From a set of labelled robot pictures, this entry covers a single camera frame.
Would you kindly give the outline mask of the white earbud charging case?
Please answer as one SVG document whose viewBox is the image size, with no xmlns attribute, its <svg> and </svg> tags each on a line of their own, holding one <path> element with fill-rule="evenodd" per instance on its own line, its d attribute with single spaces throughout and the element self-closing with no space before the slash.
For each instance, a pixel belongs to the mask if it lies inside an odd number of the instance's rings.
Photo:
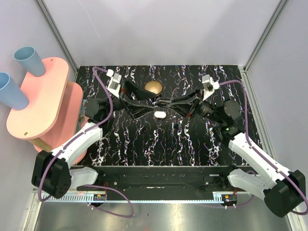
<svg viewBox="0 0 308 231">
<path fill-rule="evenodd" d="M 166 118 L 167 114 L 164 111 L 155 111 L 154 112 L 154 117 L 158 119 L 164 119 Z"/>
</svg>

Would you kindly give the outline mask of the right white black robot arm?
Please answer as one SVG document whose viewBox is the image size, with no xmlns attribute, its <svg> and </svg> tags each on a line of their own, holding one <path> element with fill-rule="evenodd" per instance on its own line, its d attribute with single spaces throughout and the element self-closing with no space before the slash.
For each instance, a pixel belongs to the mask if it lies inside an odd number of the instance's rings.
<svg viewBox="0 0 308 231">
<path fill-rule="evenodd" d="M 201 99 L 196 91 L 187 97 L 172 100 L 168 104 L 182 117 L 200 115 L 218 123 L 216 137 L 231 151 L 241 156 L 257 173 L 254 176 L 241 169 L 231 167 L 230 172 L 218 179 L 219 187 L 229 191 L 240 188 L 263 200 L 267 208 L 282 218 L 301 203 L 307 203 L 306 178 L 299 170 L 290 171 L 282 166 L 251 139 L 242 125 L 240 105 L 234 100 L 226 100 L 215 106 Z"/>
</svg>

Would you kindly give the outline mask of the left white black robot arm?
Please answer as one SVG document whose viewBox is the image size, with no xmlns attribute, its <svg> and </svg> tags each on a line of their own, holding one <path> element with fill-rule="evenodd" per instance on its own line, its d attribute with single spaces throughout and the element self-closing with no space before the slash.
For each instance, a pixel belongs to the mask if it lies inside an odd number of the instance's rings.
<svg viewBox="0 0 308 231">
<path fill-rule="evenodd" d="M 104 179 L 94 167 L 72 169 L 71 166 L 92 144 L 99 141 L 113 124 L 113 111 L 125 109 L 132 117 L 139 118 L 153 110 L 141 104 L 161 94 L 163 86 L 148 82 L 140 88 L 132 81 L 112 83 L 105 88 L 105 98 L 91 98 L 85 102 L 87 123 L 67 142 L 51 150 L 38 153 L 31 183 L 40 191 L 54 198 L 63 197 L 69 190 L 88 185 L 97 191 L 103 187 Z"/>
</svg>

